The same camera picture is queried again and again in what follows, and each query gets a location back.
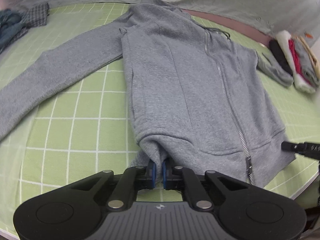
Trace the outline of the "grey zip hoodie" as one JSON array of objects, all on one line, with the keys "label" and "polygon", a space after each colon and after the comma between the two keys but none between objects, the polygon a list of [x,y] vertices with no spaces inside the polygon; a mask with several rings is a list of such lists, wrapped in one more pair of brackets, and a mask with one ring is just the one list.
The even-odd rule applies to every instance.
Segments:
[{"label": "grey zip hoodie", "polygon": [[274,57],[161,0],[131,5],[43,52],[1,90],[1,137],[44,100],[118,59],[140,147],[135,165],[171,157],[197,174],[216,170],[264,187],[294,161],[281,149],[285,126],[257,72],[284,87],[292,77]]}]

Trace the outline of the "blue denim garment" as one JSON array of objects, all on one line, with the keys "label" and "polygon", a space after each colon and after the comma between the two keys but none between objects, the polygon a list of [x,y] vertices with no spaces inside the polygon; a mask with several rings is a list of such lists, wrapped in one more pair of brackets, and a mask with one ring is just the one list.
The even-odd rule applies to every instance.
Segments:
[{"label": "blue denim garment", "polygon": [[1,52],[23,27],[22,15],[19,12],[10,9],[1,11]]}]

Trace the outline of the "checkered plaid shirt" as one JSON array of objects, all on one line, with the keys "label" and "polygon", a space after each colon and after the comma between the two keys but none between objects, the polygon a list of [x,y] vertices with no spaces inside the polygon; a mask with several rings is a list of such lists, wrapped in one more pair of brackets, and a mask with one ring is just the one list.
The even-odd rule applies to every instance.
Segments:
[{"label": "checkered plaid shirt", "polygon": [[42,3],[38,4],[28,11],[25,12],[19,12],[22,15],[22,21],[24,23],[24,27],[21,29],[21,31],[13,37],[11,42],[14,40],[19,39],[24,34],[28,32],[28,29],[35,28],[35,27],[41,27],[47,24],[47,18],[49,16],[49,3]]}]

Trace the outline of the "folded black garment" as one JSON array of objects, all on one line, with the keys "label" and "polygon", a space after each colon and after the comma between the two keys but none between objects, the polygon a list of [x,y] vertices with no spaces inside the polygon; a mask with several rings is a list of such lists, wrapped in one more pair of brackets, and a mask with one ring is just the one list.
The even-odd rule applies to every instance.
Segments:
[{"label": "folded black garment", "polygon": [[269,49],[270,49],[271,53],[273,54],[274,58],[281,66],[281,68],[283,68],[283,70],[285,72],[287,72],[288,74],[293,76],[292,69],[290,68],[290,66],[288,64],[287,59],[286,59],[278,41],[275,39],[271,39],[271,40],[269,40],[268,46],[269,46]]}]

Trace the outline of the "folded white garment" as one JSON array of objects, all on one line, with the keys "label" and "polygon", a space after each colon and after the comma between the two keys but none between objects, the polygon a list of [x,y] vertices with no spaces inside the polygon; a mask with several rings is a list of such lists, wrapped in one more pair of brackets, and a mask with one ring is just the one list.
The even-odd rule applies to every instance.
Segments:
[{"label": "folded white garment", "polygon": [[276,40],[285,55],[290,69],[292,70],[295,88],[301,92],[309,94],[315,93],[316,89],[313,88],[310,84],[308,84],[304,80],[304,78],[296,72],[294,57],[289,46],[289,41],[291,41],[291,34],[286,30],[280,31],[276,34]]}]

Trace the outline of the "folded grey garment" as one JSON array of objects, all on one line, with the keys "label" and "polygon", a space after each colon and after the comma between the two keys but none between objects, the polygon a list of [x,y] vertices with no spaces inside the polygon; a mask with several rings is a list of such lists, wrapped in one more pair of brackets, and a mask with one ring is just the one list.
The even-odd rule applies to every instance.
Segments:
[{"label": "folded grey garment", "polygon": [[295,44],[295,51],[300,61],[300,68],[301,68],[300,74],[306,81],[308,81],[308,83],[310,83],[312,87],[318,88],[319,78],[317,77],[313,69],[313,66],[311,64],[307,51],[304,49],[302,43],[299,40],[294,39],[294,44]]}]

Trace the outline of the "folded beige garment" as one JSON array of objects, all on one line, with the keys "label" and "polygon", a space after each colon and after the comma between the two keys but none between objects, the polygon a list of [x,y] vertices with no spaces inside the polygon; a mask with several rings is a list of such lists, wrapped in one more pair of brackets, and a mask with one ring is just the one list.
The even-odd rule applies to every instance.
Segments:
[{"label": "folded beige garment", "polygon": [[302,43],[304,49],[306,50],[309,59],[311,61],[311,65],[313,67],[313,70],[315,71],[316,76],[320,79],[320,67],[319,67],[319,61],[316,57],[316,55],[313,53],[309,45],[307,44],[306,40],[302,36],[297,36],[297,39]]}]

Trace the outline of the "folded red plaid garment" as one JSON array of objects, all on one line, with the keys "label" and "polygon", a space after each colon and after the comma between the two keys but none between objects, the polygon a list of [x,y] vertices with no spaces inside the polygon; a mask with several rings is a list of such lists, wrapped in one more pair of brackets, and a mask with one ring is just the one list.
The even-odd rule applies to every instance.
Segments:
[{"label": "folded red plaid garment", "polygon": [[301,73],[300,59],[295,49],[294,39],[289,40],[289,49],[293,57],[296,73],[300,74]]}]

